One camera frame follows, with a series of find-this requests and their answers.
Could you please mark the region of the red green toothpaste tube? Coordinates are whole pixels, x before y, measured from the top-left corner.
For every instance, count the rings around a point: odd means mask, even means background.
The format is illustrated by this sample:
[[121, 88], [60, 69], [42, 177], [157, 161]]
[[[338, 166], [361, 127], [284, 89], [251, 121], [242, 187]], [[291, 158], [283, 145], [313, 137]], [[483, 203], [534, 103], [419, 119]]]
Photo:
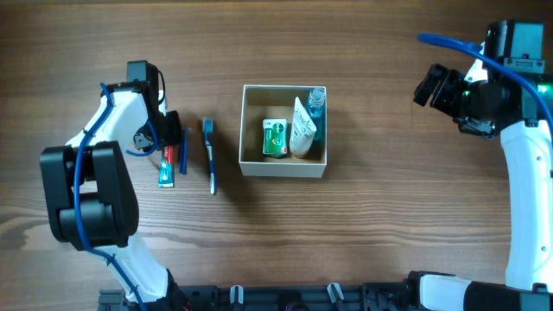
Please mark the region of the red green toothpaste tube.
[[173, 146], [164, 147], [160, 163], [160, 172], [158, 178], [158, 187], [173, 187], [174, 186], [174, 161], [173, 161]]

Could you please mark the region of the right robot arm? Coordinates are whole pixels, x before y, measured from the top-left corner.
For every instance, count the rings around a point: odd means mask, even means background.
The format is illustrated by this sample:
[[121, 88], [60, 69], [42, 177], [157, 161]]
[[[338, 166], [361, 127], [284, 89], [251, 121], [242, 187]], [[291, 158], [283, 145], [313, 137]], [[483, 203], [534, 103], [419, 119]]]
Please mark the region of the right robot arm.
[[488, 25], [481, 44], [421, 33], [420, 42], [474, 58], [467, 73], [432, 65], [414, 101], [448, 115], [461, 133], [500, 140], [508, 170], [511, 242], [504, 284], [410, 272], [408, 305], [421, 310], [552, 308], [552, 77], [540, 22]]

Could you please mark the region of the blue mouthwash bottle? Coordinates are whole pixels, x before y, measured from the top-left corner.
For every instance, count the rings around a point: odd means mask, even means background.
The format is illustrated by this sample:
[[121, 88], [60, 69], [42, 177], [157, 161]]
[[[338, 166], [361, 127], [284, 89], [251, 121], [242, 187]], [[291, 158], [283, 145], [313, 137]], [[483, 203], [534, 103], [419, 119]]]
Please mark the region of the blue mouthwash bottle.
[[326, 93], [323, 88], [314, 88], [308, 95], [307, 112], [316, 126], [314, 143], [321, 143], [324, 137]]

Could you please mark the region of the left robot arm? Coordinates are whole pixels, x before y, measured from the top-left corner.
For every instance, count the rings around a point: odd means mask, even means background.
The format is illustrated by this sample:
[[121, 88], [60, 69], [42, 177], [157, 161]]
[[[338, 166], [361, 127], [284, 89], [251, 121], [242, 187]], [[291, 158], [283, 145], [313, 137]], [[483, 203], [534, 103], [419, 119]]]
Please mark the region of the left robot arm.
[[129, 310], [189, 310], [192, 305], [137, 232], [139, 205], [124, 160], [181, 141], [176, 111], [162, 111], [162, 73], [146, 60], [127, 64], [126, 80], [102, 84], [99, 109], [66, 144], [40, 157], [54, 237], [101, 260], [124, 290]]

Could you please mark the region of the white cardboard box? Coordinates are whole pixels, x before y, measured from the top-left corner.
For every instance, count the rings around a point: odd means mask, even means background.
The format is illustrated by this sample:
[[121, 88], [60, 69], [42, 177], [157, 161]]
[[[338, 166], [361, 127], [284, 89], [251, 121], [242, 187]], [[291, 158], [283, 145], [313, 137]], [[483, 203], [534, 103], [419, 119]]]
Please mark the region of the white cardboard box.
[[242, 97], [238, 164], [244, 176], [321, 178], [327, 167], [327, 110], [322, 113], [322, 139], [304, 158], [263, 155], [265, 119], [292, 123], [295, 100], [308, 102], [314, 86], [245, 85]]

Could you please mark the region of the blue razor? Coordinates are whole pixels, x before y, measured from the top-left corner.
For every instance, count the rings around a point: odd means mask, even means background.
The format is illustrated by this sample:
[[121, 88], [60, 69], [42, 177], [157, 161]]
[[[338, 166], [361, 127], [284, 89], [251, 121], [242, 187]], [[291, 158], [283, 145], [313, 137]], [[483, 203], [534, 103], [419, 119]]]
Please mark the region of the blue razor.
[[188, 167], [188, 133], [192, 130], [191, 127], [185, 127], [181, 134], [179, 173], [185, 175]]

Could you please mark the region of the white cream tube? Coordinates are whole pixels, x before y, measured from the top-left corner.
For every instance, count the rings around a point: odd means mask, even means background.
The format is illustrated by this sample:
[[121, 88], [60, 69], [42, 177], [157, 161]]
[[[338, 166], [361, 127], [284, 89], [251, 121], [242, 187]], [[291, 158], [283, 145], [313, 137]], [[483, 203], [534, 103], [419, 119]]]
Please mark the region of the white cream tube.
[[298, 158], [305, 157], [314, 141], [316, 125], [304, 108], [302, 101], [296, 97], [290, 132], [290, 152]]

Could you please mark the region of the green soap box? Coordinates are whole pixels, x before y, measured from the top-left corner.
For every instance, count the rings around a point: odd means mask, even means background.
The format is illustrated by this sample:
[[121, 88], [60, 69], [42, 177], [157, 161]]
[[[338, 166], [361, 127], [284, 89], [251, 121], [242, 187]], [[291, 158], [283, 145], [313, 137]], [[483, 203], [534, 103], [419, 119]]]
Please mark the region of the green soap box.
[[264, 119], [263, 156], [282, 158], [288, 154], [287, 120]]

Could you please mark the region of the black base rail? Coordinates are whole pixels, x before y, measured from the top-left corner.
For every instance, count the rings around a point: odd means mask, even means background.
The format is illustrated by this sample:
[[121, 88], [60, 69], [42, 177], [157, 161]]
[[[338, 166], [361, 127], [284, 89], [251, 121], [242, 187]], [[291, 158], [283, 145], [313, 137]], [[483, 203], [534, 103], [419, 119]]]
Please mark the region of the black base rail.
[[148, 310], [423, 310], [406, 282], [299, 287], [180, 286]]

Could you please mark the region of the blue white toothbrush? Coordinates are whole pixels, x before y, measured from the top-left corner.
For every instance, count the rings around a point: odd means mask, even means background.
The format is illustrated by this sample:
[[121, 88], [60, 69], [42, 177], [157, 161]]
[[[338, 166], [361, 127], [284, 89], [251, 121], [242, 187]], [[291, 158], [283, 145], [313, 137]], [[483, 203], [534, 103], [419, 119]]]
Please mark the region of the blue white toothbrush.
[[213, 120], [211, 118], [207, 118], [207, 117], [203, 118], [202, 132], [204, 137], [204, 144], [207, 149], [207, 160], [208, 160], [208, 168], [209, 168], [209, 174], [210, 174], [210, 193], [212, 195], [215, 195], [217, 191], [217, 184], [216, 184], [214, 160], [213, 160], [213, 146], [210, 141], [210, 137], [213, 134]]

